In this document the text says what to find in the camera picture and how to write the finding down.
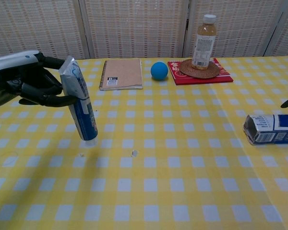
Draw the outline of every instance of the robotic hand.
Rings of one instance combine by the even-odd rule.
[[[64,60],[45,57],[37,50],[0,57],[0,106],[16,96],[20,104],[62,107],[76,102],[74,96],[56,96],[61,83],[45,68],[59,69]]]

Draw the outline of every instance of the notebook spiral binding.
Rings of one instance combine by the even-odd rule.
[[[107,61],[105,61],[104,68],[102,69],[102,74],[101,74],[101,80],[100,80],[99,88],[102,88],[102,86],[104,85],[106,67],[107,67]]]

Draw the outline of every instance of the blue and white carton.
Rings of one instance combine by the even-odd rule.
[[[288,115],[248,115],[243,130],[253,145],[288,144]]]

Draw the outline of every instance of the bottle label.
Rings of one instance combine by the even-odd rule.
[[[197,35],[192,64],[207,67],[212,53],[213,43],[216,36]]]

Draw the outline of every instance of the yellow checkered tablecloth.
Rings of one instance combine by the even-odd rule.
[[[288,230],[288,145],[242,131],[247,114],[288,114],[288,57],[218,58],[233,83],[185,86],[151,80],[157,60],[142,90],[107,92],[104,59],[79,61],[96,148],[67,107],[0,107],[0,230]]]

